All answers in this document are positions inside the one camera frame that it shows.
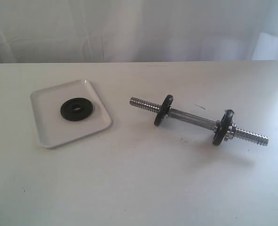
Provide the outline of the white rectangular plastic tray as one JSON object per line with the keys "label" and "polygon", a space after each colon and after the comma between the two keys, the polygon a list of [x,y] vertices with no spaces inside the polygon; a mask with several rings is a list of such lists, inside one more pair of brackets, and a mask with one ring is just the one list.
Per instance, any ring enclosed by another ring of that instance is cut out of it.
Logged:
{"label": "white rectangular plastic tray", "polygon": [[[92,103],[92,113],[80,121],[69,121],[65,102],[85,98]],[[30,95],[40,145],[54,148],[107,129],[112,119],[87,79],[80,79],[37,90]]]}

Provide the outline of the chrome spin-lock collar nut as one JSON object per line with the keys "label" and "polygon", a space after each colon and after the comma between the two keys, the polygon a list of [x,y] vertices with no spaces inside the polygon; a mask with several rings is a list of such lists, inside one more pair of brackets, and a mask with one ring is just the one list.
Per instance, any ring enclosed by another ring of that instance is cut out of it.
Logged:
{"label": "chrome spin-lock collar nut", "polygon": [[224,141],[232,140],[234,138],[236,128],[236,124],[233,121],[231,121],[230,126],[228,127],[227,132],[224,136]]}

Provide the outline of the black plate on bar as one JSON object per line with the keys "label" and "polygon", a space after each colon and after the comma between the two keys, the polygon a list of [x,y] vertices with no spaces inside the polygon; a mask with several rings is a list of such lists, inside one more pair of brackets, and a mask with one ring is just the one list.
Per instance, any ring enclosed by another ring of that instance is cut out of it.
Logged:
{"label": "black plate on bar", "polygon": [[214,146],[219,146],[220,143],[224,140],[224,137],[229,129],[229,126],[231,126],[232,124],[233,115],[234,115],[233,110],[231,109],[225,110],[225,113],[215,131],[215,135],[212,141],[212,144]]}
{"label": "black plate on bar", "polygon": [[162,123],[163,119],[165,118],[165,116],[168,114],[170,110],[173,99],[174,97],[172,95],[166,96],[155,118],[154,121],[155,126],[159,126]]}

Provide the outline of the black plate on bar left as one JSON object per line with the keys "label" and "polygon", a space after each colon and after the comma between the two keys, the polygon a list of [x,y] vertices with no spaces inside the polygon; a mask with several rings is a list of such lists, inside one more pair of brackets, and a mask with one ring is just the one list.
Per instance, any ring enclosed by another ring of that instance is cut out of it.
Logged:
{"label": "black plate on bar left", "polygon": [[159,126],[162,123],[163,119],[165,118],[165,116],[168,114],[170,110],[173,99],[174,97],[172,95],[166,96],[155,118],[154,121],[155,126]]}

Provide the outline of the white backdrop curtain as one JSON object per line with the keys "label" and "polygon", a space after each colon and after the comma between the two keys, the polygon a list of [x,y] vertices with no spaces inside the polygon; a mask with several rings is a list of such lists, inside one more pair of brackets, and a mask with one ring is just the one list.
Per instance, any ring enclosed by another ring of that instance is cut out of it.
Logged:
{"label": "white backdrop curtain", "polygon": [[278,0],[0,0],[0,63],[278,60]]}

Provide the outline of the chrome threaded dumbbell bar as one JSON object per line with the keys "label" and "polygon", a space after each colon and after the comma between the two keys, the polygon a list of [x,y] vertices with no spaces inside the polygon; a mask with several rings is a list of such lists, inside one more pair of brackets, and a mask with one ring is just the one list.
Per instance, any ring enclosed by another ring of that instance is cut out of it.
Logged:
{"label": "chrome threaded dumbbell bar", "polygon": [[[161,107],[162,104],[158,105],[156,103],[153,102],[149,102],[143,99],[139,99],[136,97],[132,97],[129,100],[130,105],[146,110],[146,111],[150,111],[153,113],[158,113],[159,109]],[[215,131],[217,129],[217,126],[219,124],[219,122],[221,120],[210,120],[207,118],[203,118],[197,115],[193,115],[187,112],[183,112],[177,109],[174,109],[172,107],[170,107],[170,110],[168,112],[168,114],[165,116],[167,118],[172,118],[172,119],[176,119],[179,121],[183,121],[210,131],[213,131],[215,134]],[[240,128],[236,128],[236,132],[234,135],[234,138],[238,138],[238,139],[242,139],[245,140],[247,142],[251,142],[257,145],[261,145],[261,146],[267,146],[269,143],[269,138],[267,136],[264,135],[260,135],[257,133],[253,133],[244,129],[240,129]]]}

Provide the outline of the black plate on bar right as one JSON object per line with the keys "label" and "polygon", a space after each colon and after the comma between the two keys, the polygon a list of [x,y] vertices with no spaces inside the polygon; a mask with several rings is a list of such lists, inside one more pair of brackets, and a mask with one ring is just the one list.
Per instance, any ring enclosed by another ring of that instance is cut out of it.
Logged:
{"label": "black plate on bar right", "polygon": [[214,146],[219,146],[220,143],[224,140],[224,137],[229,129],[229,126],[231,126],[232,124],[233,115],[234,115],[233,110],[231,109],[225,110],[225,113],[215,131],[215,135],[212,141],[212,144]]}

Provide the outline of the black weight plate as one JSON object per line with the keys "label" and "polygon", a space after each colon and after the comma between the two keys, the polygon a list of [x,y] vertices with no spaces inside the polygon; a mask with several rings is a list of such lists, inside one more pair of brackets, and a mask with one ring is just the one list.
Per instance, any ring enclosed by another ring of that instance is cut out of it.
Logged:
{"label": "black weight plate", "polygon": [[93,112],[93,104],[82,97],[72,98],[63,103],[60,109],[61,116],[68,121],[81,121]]}

